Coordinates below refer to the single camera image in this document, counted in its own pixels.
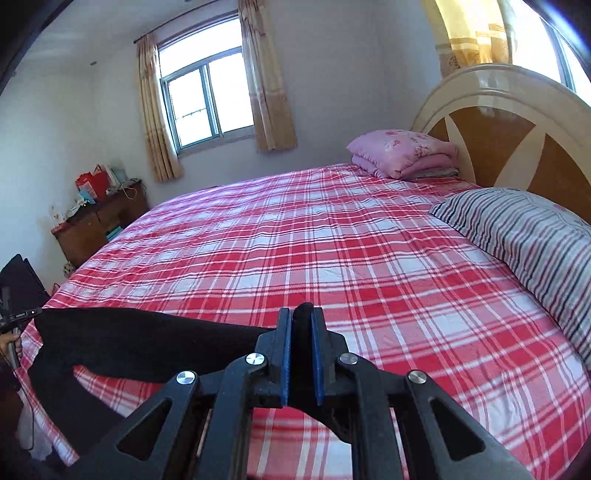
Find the plaid bedsheet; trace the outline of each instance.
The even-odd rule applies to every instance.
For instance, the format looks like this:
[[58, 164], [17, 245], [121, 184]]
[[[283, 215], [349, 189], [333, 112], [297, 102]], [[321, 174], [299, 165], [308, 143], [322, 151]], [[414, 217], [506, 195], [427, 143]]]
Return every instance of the plaid bedsheet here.
[[[428, 214], [472, 188], [368, 177], [339, 165], [246, 181], [163, 203], [101, 249], [48, 307], [111, 306], [274, 326], [312, 301], [349, 349], [380, 368], [422, 369], [540, 480], [560, 476], [591, 430], [581, 359], [508, 267]], [[20, 380], [62, 459], [76, 453], [34, 397], [41, 346], [23, 334]], [[158, 385], [79, 381], [122, 414]], [[346, 479], [349, 446], [303, 414], [255, 410], [249, 473]]]

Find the metal screw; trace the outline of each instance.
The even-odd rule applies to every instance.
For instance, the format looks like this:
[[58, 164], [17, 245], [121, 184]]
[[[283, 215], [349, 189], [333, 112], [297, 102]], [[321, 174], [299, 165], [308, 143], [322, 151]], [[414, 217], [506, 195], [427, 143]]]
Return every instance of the metal screw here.
[[408, 373], [408, 379], [413, 383], [425, 383], [427, 381], [427, 374], [420, 370], [413, 370]]
[[251, 353], [246, 357], [246, 363], [249, 365], [261, 365], [265, 361], [265, 355], [262, 353]]
[[357, 363], [357, 360], [359, 360], [359, 357], [354, 353], [343, 353], [339, 357], [339, 360], [345, 365], [354, 365]]
[[181, 385], [190, 385], [195, 381], [195, 374], [190, 370], [185, 370], [177, 375], [177, 382]]

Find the folded pink blanket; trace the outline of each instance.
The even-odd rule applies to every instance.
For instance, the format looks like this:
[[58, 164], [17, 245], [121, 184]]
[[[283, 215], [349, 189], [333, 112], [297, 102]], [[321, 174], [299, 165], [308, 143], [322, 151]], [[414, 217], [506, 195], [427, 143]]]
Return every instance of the folded pink blanket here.
[[378, 178], [400, 179], [427, 168], [457, 167], [454, 144], [406, 130], [376, 130], [357, 137], [347, 149], [367, 162], [354, 160]]

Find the headboard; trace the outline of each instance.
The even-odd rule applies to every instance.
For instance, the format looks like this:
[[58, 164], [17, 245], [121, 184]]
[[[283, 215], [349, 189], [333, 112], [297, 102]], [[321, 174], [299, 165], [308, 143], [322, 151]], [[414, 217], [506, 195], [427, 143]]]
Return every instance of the headboard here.
[[591, 108], [555, 81], [513, 65], [460, 70], [413, 130], [456, 144], [463, 179], [528, 190], [591, 223]]

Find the window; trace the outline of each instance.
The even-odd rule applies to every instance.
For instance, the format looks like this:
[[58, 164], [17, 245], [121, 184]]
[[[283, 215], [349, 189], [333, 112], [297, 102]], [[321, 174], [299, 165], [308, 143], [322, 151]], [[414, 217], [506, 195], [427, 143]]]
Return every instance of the window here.
[[177, 152], [214, 138], [252, 134], [251, 103], [237, 18], [159, 50], [168, 122]]
[[522, 0], [514, 9], [513, 63], [562, 83], [591, 105], [591, 82], [577, 56], [556, 30]]

